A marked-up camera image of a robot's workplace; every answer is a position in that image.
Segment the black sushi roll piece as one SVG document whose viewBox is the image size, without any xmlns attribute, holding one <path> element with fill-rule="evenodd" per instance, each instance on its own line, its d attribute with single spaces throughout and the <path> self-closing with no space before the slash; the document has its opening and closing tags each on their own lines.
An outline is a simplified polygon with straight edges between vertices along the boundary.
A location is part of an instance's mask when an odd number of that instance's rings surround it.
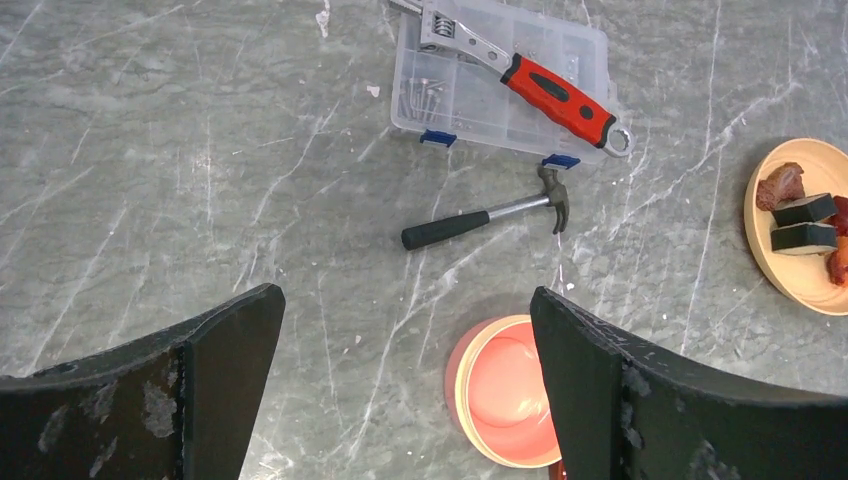
<svg viewBox="0 0 848 480">
<path fill-rule="evenodd" d="M 820 223 L 838 212 L 830 193 L 821 193 L 785 202 L 772 211 L 778 227 L 801 223 Z"/>
</svg>

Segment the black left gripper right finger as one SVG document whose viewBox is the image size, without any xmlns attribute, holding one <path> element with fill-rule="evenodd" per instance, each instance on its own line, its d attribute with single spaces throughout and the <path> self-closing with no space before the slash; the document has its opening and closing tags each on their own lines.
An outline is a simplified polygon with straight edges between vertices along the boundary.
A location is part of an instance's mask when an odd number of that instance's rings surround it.
<svg viewBox="0 0 848 480">
<path fill-rule="evenodd" d="M 683 357 L 539 287 L 532 327 L 571 479 L 843 479 L 847 401 Z"/>
</svg>

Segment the brown meat piece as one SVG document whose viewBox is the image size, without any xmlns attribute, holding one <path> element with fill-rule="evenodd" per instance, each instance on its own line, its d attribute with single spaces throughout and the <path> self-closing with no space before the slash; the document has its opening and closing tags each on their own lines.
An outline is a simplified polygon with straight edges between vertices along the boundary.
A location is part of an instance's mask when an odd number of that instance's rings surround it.
<svg viewBox="0 0 848 480">
<path fill-rule="evenodd" d="M 798 163 L 784 163 L 758 181 L 755 205 L 763 211 L 774 211 L 782 202 L 804 198 L 803 173 Z"/>
</svg>

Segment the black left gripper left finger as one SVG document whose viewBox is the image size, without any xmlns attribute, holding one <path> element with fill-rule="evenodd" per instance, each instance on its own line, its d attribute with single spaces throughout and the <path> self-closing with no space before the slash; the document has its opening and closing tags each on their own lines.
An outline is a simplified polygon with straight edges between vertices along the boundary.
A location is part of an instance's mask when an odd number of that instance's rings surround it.
<svg viewBox="0 0 848 480">
<path fill-rule="evenodd" d="M 109 350 L 1 380 L 5 479 L 235 479 L 285 297 L 266 283 Z"/>
</svg>

